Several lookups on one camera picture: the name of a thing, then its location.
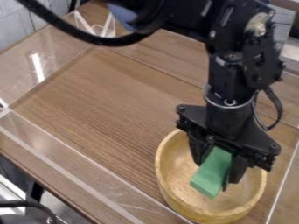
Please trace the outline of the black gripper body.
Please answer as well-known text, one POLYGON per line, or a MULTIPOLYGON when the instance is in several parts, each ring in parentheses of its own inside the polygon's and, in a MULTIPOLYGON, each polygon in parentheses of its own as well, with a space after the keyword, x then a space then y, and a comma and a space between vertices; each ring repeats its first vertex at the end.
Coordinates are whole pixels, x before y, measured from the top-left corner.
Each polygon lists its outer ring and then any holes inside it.
POLYGON ((202 90, 205 105, 178 104, 176 106, 176 127, 185 135, 189 131, 214 136, 214 146, 225 150, 230 156, 241 155, 246 159, 246 167, 257 167, 267 172, 272 170, 281 147, 267 132, 277 125, 281 116, 265 126, 257 117, 257 93, 248 98, 226 98, 202 90))

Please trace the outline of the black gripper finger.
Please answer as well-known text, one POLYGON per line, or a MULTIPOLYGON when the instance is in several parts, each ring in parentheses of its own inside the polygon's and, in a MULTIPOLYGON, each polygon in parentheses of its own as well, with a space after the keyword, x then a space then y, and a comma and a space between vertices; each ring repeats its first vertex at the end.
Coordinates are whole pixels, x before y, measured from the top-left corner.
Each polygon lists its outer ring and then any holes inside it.
POLYGON ((238 154, 230 156, 230 162, 225 171, 221 191, 225 192, 229 184, 237 184, 248 168, 248 160, 238 154))
POLYGON ((189 148, 190 148, 190 157, 193 163, 200 166, 206 159, 206 156, 210 154, 210 150, 214 146, 214 136, 202 135, 189 131, 186 133, 189 148))

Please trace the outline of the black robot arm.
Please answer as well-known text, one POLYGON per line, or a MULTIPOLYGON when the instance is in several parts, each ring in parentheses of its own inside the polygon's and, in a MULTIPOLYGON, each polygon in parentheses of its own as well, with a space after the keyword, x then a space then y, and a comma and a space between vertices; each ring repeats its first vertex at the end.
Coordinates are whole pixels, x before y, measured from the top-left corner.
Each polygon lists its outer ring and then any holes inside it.
POLYGON ((284 62, 275 41, 275 10, 268 0, 106 0, 120 24, 140 35, 158 29, 205 45, 209 68, 204 105, 176 108, 193 163, 190 184, 217 188, 236 184, 246 168, 268 171, 280 153, 269 126, 257 116, 257 96, 283 106, 272 84, 284 62))

